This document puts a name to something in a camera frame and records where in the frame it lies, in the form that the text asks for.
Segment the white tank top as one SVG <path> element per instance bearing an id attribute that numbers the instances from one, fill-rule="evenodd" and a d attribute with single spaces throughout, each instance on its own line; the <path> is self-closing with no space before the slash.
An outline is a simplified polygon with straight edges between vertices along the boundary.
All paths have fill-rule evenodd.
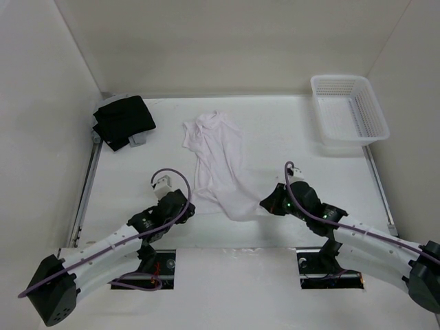
<path id="1" fill-rule="evenodd" d="M 197 212 L 251 220 L 262 196 L 256 176 L 245 167 L 242 130 L 221 111 L 203 113 L 183 128 L 182 146 L 197 158 L 192 193 Z"/>

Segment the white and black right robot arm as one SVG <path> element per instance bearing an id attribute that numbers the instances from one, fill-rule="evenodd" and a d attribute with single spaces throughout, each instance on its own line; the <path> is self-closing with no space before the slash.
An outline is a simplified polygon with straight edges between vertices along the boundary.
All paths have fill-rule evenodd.
<path id="1" fill-rule="evenodd" d="M 368 274 L 401 289 L 425 310 L 439 313 L 438 243 L 408 242 L 368 227 L 345 210 L 321 202 L 304 181 L 277 184 L 259 205 L 272 215 L 294 216 L 327 238 L 318 257 L 323 270 Z"/>

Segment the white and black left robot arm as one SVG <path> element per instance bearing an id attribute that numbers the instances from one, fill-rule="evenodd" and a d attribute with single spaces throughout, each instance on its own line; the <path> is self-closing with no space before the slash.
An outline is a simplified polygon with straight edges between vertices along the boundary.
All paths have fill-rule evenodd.
<path id="1" fill-rule="evenodd" d="M 133 215 L 107 238 L 69 257 L 51 254 L 44 258 L 22 296 L 30 300 L 45 326 L 52 327 L 92 291 L 106 284 L 123 284 L 125 276 L 152 271 L 145 290 L 159 289 L 160 264 L 152 243 L 194 213 L 190 195 L 180 189 L 168 192 L 157 205 Z"/>

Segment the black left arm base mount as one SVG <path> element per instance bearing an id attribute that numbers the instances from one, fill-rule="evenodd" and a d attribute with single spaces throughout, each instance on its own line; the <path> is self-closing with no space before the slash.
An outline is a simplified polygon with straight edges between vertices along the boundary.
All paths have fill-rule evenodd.
<path id="1" fill-rule="evenodd" d="M 145 248 L 140 254 L 140 266 L 110 282 L 112 290 L 154 292 L 172 290 L 175 284 L 176 250 Z"/>

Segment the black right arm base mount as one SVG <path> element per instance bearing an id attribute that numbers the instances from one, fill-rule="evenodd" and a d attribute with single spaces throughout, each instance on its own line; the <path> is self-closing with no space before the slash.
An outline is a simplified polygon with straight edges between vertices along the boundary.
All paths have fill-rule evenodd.
<path id="1" fill-rule="evenodd" d="M 338 264 L 336 256 L 341 243 L 328 240 L 322 247 L 296 250 L 302 289 L 364 289 L 362 274 Z"/>

